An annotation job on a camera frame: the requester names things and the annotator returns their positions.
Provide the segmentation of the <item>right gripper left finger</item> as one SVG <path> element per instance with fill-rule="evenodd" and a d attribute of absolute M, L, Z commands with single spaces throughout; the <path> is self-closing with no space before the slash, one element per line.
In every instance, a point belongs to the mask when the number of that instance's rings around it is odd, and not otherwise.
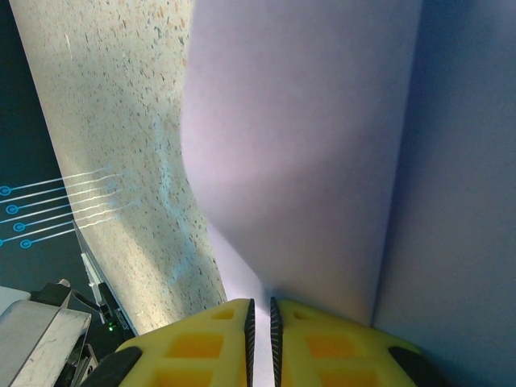
<path fill-rule="evenodd" d="M 253 387 L 255 302 L 240 298 L 129 339 L 98 387 Z"/>

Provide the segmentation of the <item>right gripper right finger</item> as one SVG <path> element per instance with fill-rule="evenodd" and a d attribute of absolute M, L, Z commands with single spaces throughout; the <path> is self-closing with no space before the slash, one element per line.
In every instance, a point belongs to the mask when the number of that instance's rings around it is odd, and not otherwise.
<path fill-rule="evenodd" d="M 275 387 L 450 387 L 412 343 L 287 299 L 270 300 Z"/>

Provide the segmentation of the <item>black module with green light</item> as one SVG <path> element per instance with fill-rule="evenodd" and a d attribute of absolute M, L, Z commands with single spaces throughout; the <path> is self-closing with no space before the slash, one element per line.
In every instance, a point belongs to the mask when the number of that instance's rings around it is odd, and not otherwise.
<path fill-rule="evenodd" d="M 110 287 L 106 282 L 101 282 L 98 285 L 98 290 L 101 294 L 101 305 L 100 309 L 105 320 L 108 322 L 108 326 L 118 332 L 124 340 L 129 340 L 135 337 L 135 332 L 126 318 L 122 307 L 118 304 L 114 295 L 112 294 Z"/>

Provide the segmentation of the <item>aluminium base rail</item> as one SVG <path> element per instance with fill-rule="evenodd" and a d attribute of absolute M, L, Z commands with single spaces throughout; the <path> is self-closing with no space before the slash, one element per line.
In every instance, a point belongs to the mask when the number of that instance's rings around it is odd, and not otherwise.
<path fill-rule="evenodd" d="M 32 293 L 0 286 L 0 387 L 79 387 L 98 366 L 91 314 L 69 309 L 65 279 Z"/>

